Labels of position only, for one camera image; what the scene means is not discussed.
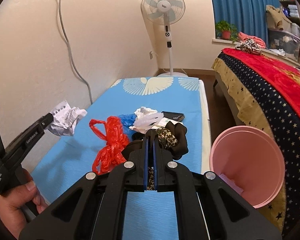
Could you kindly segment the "person's left hand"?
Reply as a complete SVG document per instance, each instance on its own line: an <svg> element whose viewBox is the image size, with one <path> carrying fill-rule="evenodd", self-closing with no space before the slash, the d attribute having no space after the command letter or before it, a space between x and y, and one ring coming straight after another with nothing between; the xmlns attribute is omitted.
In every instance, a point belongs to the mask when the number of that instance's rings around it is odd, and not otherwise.
<svg viewBox="0 0 300 240"><path fill-rule="evenodd" d="M33 202L38 213L42 213L48 207L28 170L23 168L23 173L26 177L26 184L0 195L0 219L16 239L19 239L21 231L27 224L21 207L28 202Z"/></svg>

